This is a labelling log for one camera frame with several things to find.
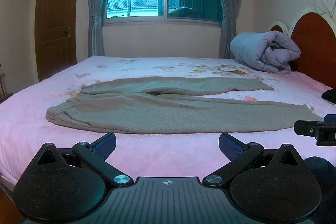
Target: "crosshair symbol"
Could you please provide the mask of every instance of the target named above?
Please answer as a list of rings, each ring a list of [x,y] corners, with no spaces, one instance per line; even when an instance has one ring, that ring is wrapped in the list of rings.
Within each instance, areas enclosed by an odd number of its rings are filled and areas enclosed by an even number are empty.
[[[172,182],[171,180],[167,179],[167,180],[165,180],[165,181],[162,182],[162,183],[164,183],[164,184],[166,184],[166,185],[170,185],[170,184],[172,184],[172,183],[174,183],[174,182]]]

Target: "curtain tieback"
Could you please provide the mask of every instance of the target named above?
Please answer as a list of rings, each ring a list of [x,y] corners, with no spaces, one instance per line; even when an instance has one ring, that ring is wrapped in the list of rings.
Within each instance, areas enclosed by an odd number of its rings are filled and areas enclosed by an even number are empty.
[[[236,13],[234,13],[234,12],[225,11],[224,16],[236,19]]]
[[[101,10],[89,11],[89,17],[98,17],[98,16],[101,16]]]

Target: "ribbed gray plate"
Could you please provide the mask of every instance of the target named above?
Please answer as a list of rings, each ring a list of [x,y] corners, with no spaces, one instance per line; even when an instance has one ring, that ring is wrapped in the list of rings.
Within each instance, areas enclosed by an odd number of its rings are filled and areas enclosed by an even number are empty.
[[[222,190],[206,188],[196,177],[140,177],[131,187],[114,189],[96,211],[73,222],[84,223],[260,224],[237,211]]]

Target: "door frame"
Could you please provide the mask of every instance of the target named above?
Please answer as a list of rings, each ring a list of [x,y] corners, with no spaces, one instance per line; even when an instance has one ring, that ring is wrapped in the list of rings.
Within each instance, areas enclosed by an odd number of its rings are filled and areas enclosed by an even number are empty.
[[[74,3],[74,10],[73,10],[73,22],[72,22],[72,36],[73,36],[73,49],[74,49],[74,58],[75,62],[77,63],[77,53],[76,53],[76,9],[77,9],[77,0]],[[37,53],[36,53],[36,37],[38,37],[38,30],[36,28],[36,12],[37,12],[37,0],[35,0],[35,13],[34,13],[34,49],[35,49],[35,63],[36,63],[36,70],[37,70],[37,80],[40,82],[39,79],[39,71],[38,71],[38,65],[37,65]]]

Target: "door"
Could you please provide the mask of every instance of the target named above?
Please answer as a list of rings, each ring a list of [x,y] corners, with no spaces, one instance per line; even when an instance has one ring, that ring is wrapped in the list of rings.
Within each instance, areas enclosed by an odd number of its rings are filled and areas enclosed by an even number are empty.
[[[35,52],[39,80],[76,64],[76,0],[36,0]]]

